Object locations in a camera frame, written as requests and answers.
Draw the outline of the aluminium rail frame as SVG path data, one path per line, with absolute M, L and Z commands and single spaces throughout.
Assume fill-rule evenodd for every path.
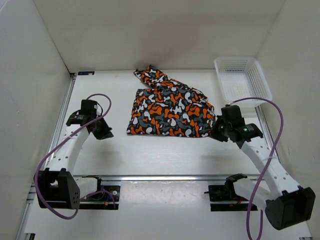
M 209 185 L 227 176 L 259 175 L 238 147 L 210 138 L 132 136 L 126 134 L 132 103 L 143 84 L 132 71 L 97 71 L 72 79 L 51 141 L 65 131 L 67 117 L 92 96 L 104 108 L 113 138 L 90 136 L 74 172 L 100 175 L 120 186 L 117 210 L 80 210 L 63 220 L 42 209 L 30 193 L 19 240 L 245 240 L 244 211 L 211 211 Z

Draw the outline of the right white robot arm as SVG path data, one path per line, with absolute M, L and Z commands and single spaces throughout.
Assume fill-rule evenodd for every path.
M 232 141 L 249 157 L 265 181 L 268 189 L 253 183 L 248 176 L 237 173 L 226 178 L 218 187 L 209 187 L 208 194 L 215 201 L 251 201 L 261 209 L 276 230 L 282 230 L 311 218 L 315 192 L 302 187 L 285 170 L 265 142 L 256 124 L 246 124 L 237 105 L 221 109 L 212 131 L 214 140 Z

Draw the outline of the white perforated plastic basket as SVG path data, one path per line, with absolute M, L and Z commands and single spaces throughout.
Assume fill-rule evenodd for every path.
M 248 98 L 237 104 L 251 110 L 272 100 L 272 94 L 259 62 L 253 57 L 218 57 L 214 60 L 222 97 L 226 103 Z

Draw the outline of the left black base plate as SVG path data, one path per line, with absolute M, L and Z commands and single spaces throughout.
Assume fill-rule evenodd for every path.
M 82 200 L 80 210 L 118 210 L 120 205 L 121 184 L 116 181 L 102 181 L 99 189 L 105 192 L 92 195 Z

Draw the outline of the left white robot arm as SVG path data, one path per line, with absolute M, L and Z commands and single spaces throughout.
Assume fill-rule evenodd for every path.
M 112 138 L 112 128 L 103 118 L 102 107 L 83 99 L 80 109 L 66 121 L 66 133 L 53 158 L 35 174 L 36 192 L 41 208 L 61 207 L 75 210 L 82 199 L 100 200 L 105 194 L 99 176 L 74 177 L 74 167 L 83 144 L 93 135 L 96 140 Z

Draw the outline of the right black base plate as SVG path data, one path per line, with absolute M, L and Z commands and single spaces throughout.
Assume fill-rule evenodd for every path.
M 249 201 L 238 195 L 230 196 L 224 185 L 208 185 L 208 191 L 204 194 L 209 195 L 211 212 L 246 212 L 248 210 Z

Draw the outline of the orange camouflage patterned shorts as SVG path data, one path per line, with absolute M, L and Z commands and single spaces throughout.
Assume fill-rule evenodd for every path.
M 200 90 L 149 65 L 133 73 L 148 88 L 138 89 L 128 135 L 209 137 L 216 123 L 214 106 Z

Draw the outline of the blue label sticker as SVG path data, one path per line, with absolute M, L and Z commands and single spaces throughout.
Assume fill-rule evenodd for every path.
M 77 73 L 78 76 L 93 76 L 95 71 L 79 71 Z

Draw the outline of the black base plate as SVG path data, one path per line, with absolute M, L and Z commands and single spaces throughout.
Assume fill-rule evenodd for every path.
M 230 196 L 224 185 L 208 185 L 208 191 L 204 194 L 209 195 L 211 212 L 246 212 L 248 210 L 249 201 L 238 195 Z
M 99 189 L 105 192 L 92 195 L 82 200 L 80 210 L 118 210 L 120 205 L 121 184 L 116 181 L 102 181 Z

